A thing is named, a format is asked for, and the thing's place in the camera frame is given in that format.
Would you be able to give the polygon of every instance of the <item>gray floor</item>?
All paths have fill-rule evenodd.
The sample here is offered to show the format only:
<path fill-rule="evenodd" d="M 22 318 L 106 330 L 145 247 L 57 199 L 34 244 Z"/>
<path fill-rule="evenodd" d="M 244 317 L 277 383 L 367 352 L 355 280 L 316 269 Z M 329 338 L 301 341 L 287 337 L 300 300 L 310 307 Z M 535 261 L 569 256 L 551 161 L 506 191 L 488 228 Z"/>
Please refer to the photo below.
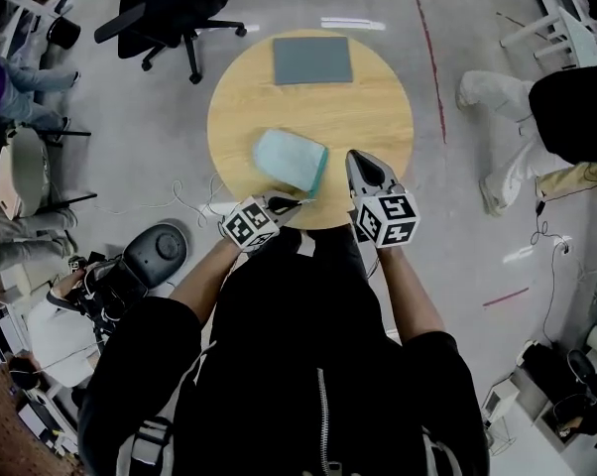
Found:
<path fill-rule="evenodd" d="M 477 181 L 507 159 L 521 137 L 514 124 L 484 110 L 460 113 L 453 91 L 466 69 L 538 79 L 559 68 L 560 61 L 534 61 L 531 51 L 542 44 L 540 39 L 508 51 L 499 47 L 499 39 L 517 29 L 512 20 L 527 23 L 540 17 L 537 0 L 418 1 L 419 8 L 417 0 L 230 0 L 220 19 L 239 19 L 259 31 L 244 39 L 228 31 L 202 34 L 197 52 L 204 80 L 193 86 L 187 80 L 183 47 L 162 53 L 153 70 L 144 73 L 140 57 L 117 58 L 115 40 L 94 43 L 94 30 L 117 14 L 119 0 L 75 0 L 69 16 L 82 33 L 64 56 L 64 64 L 79 67 L 83 78 L 66 105 L 74 127 L 88 128 L 93 136 L 66 140 L 58 163 L 60 189 L 98 192 L 98 205 L 124 211 L 168 202 L 172 183 L 179 179 L 182 199 L 191 205 L 204 203 L 215 173 L 206 144 L 206 113 L 226 67 L 262 38 L 295 28 L 319 28 L 321 17 L 381 22 L 384 31 L 346 33 L 389 63 L 411 101 L 416 140 L 404 183 L 416 196 L 421 226 L 406 250 L 456 337 L 483 400 L 490 386 L 513 369 L 524 341 L 540 336 L 552 286 L 552 241 L 543 239 L 530 246 L 536 228 L 531 185 L 525 186 L 503 218 L 484 214 Z M 436 62 L 445 136 L 419 9 Z M 231 199 L 225 189 L 215 197 Z M 219 238 L 214 223 L 197 227 L 195 213 L 178 204 L 120 215 L 84 205 L 78 217 L 74 234 L 83 252 L 114 252 L 149 225 L 179 219 L 193 234 L 187 270 Z M 549 204 L 544 218 L 551 232 L 571 238 L 573 252 L 588 268 L 597 264 L 596 191 Z M 372 263 L 375 251 L 362 250 L 367 263 Z M 571 256 L 557 259 L 555 267 L 556 294 L 547 325 L 550 337 L 570 309 L 578 272 Z M 371 283 L 381 299 L 385 325 L 391 329 L 393 318 L 381 273 Z"/>

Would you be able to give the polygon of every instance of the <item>round wooden table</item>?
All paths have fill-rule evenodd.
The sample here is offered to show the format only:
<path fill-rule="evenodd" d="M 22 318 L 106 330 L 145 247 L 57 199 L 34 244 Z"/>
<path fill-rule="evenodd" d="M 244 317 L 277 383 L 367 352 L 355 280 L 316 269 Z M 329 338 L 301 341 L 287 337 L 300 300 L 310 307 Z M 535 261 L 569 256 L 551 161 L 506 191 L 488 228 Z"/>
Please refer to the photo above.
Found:
<path fill-rule="evenodd" d="M 252 46 L 225 71 L 210 102 L 208 146 L 228 189 L 238 200 L 271 188 L 299 193 L 258 171 L 253 145 L 267 129 L 292 132 L 329 149 L 317 200 L 288 224 L 326 229 L 349 223 L 353 209 L 345 170 L 350 149 L 372 154 L 401 178 L 411 157 L 414 123 L 398 77 L 373 51 L 349 39 L 353 82 L 275 86 L 274 38 L 340 37 L 324 30 L 294 30 Z"/>

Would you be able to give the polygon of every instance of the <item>light blue towel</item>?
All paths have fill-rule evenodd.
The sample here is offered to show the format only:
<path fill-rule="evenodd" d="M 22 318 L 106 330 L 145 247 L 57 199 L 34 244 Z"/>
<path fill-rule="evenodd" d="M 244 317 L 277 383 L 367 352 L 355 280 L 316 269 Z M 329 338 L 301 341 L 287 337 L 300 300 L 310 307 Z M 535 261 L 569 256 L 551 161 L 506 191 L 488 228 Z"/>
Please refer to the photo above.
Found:
<path fill-rule="evenodd" d="M 327 149 L 296 134 L 268 129 L 252 150 L 266 175 L 307 192 L 313 198 L 327 164 Z"/>

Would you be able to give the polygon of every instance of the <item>person's leg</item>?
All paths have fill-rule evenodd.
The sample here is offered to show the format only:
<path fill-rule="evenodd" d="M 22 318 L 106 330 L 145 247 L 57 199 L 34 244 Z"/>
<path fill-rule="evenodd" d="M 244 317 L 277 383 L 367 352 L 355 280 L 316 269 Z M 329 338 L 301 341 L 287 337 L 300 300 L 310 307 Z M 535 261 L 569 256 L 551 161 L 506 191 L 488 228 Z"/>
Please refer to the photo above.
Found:
<path fill-rule="evenodd" d="M 22 93 L 29 91 L 63 91 L 71 88 L 78 72 L 67 72 L 60 69 L 43 69 L 18 67 L 8 61 L 3 66 L 17 90 Z"/>
<path fill-rule="evenodd" d="M 16 220 L 0 214 L 0 243 L 9 243 L 15 238 L 36 238 L 38 231 L 70 229 L 76 224 L 76 216 L 67 208 Z"/>
<path fill-rule="evenodd" d="M 78 225 L 78 219 L 70 208 L 20 218 L 16 222 L 28 235 L 36 235 L 37 231 L 62 231 Z"/>
<path fill-rule="evenodd" d="M 282 227 L 281 232 L 264 243 L 259 249 L 249 253 L 249 259 L 259 256 L 280 256 L 295 254 L 300 247 L 300 231 L 292 227 Z"/>
<path fill-rule="evenodd" d="M 509 161 L 481 181 L 487 211 L 501 215 L 517 199 L 523 181 L 570 166 L 549 152 L 538 134 L 533 134 Z"/>
<path fill-rule="evenodd" d="M 71 255 L 72 249 L 71 243 L 66 238 L 57 238 L 52 241 L 2 243 L 0 245 L 0 272 L 28 261 L 68 257 Z"/>
<path fill-rule="evenodd" d="M 60 130 L 65 122 L 53 109 L 37 104 L 9 80 L 0 100 L 0 116 L 30 124 L 40 130 Z"/>
<path fill-rule="evenodd" d="M 457 105 L 481 103 L 514 122 L 523 123 L 533 116 L 528 98 L 533 86 L 533 81 L 521 81 L 497 72 L 469 70 L 457 88 Z"/>
<path fill-rule="evenodd" d="M 316 243 L 314 259 L 327 268 L 350 269 L 367 280 L 367 271 L 350 224 L 307 231 L 307 235 Z"/>

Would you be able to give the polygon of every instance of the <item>hand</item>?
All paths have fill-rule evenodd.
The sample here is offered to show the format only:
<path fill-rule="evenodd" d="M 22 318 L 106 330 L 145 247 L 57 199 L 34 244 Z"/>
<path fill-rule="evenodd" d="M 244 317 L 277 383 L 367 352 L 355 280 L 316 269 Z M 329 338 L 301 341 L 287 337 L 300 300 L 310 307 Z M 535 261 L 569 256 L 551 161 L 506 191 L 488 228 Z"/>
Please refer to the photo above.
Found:
<path fill-rule="evenodd" d="M 73 287 L 78 284 L 84 277 L 84 270 L 77 270 L 71 275 L 62 279 L 58 284 L 52 288 L 52 294 L 58 298 L 63 299 L 66 297 Z"/>

